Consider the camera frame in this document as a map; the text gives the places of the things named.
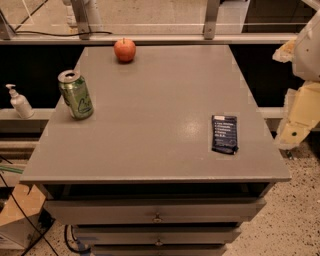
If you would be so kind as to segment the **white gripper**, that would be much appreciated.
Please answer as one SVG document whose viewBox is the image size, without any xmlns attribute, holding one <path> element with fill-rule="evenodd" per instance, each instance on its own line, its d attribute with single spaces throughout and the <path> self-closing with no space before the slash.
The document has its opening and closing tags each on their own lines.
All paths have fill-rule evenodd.
<svg viewBox="0 0 320 256">
<path fill-rule="evenodd" d="M 320 122 L 320 11 L 296 40 L 284 43 L 272 59 L 292 62 L 294 75 L 306 81 L 298 90 L 287 91 L 284 116 L 277 129 L 276 145 L 279 149 L 291 150 L 298 147 Z"/>
</svg>

